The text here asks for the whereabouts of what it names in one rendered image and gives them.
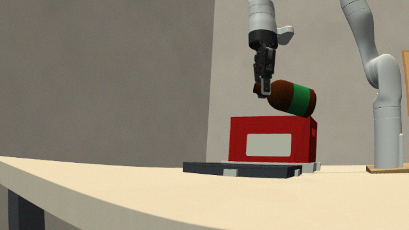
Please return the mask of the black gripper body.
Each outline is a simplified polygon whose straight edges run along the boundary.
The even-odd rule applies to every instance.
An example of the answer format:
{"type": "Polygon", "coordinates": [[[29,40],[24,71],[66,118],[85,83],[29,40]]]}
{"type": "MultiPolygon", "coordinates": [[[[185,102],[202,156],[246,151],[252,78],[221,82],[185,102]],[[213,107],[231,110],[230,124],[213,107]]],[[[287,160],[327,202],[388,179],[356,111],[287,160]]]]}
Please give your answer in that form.
{"type": "Polygon", "coordinates": [[[256,52],[261,52],[261,63],[263,64],[265,47],[278,48],[277,34],[266,29],[253,30],[249,33],[249,47],[256,52]]]}

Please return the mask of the red crate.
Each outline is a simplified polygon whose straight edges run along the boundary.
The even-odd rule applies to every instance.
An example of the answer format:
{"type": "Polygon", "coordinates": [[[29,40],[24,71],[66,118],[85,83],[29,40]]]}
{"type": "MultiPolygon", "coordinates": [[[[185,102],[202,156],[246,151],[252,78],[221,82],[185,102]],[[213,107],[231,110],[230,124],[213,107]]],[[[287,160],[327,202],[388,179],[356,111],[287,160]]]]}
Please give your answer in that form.
{"type": "Polygon", "coordinates": [[[233,162],[316,162],[317,122],[309,116],[231,117],[233,162]]]}

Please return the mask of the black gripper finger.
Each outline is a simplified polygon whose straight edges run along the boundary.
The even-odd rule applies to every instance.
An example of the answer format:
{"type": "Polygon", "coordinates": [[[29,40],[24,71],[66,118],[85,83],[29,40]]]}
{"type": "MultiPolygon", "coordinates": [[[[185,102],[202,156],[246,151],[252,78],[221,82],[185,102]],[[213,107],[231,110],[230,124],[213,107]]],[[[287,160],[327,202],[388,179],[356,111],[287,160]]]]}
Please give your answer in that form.
{"type": "Polygon", "coordinates": [[[258,68],[261,70],[261,94],[269,96],[271,94],[271,78],[274,74],[275,66],[275,49],[265,47],[264,49],[264,61],[261,63],[261,52],[257,51],[258,68]],[[266,65],[270,63],[270,65],[266,65]]]}
{"type": "MultiPolygon", "coordinates": [[[[255,61],[255,63],[253,64],[253,67],[254,67],[255,82],[257,81],[258,83],[260,83],[262,78],[259,77],[259,75],[261,74],[261,70],[258,68],[258,58],[257,58],[257,55],[254,56],[254,61],[255,61]]],[[[258,95],[258,98],[266,98],[266,97],[264,97],[264,96],[259,96],[259,95],[258,95]]]]}

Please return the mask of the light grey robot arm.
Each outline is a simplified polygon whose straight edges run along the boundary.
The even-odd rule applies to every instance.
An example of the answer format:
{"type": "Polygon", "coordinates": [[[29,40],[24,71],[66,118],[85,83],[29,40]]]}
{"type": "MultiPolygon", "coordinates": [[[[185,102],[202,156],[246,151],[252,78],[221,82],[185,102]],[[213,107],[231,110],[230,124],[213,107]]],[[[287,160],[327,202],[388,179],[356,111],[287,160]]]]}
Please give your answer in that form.
{"type": "MultiPolygon", "coordinates": [[[[266,29],[277,34],[278,44],[287,45],[294,35],[292,26],[277,28],[271,0],[248,0],[249,33],[266,29]]],[[[378,89],[373,100],[374,168],[403,167],[403,134],[401,122],[401,73],[390,54],[379,56],[374,42],[374,20],[366,0],[340,0],[359,48],[365,75],[378,89]]]]}

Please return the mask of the brown bottle with green label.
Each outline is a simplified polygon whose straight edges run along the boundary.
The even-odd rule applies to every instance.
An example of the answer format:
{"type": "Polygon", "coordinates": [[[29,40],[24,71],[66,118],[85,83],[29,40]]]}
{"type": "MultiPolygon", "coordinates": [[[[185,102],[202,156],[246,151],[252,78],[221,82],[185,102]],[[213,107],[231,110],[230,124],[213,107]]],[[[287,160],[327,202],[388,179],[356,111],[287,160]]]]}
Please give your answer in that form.
{"type": "Polygon", "coordinates": [[[308,118],[316,107],[316,93],[313,89],[288,82],[276,80],[271,83],[271,94],[261,94],[261,82],[255,82],[253,93],[267,97],[268,103],[276,110],[308,118]]]}

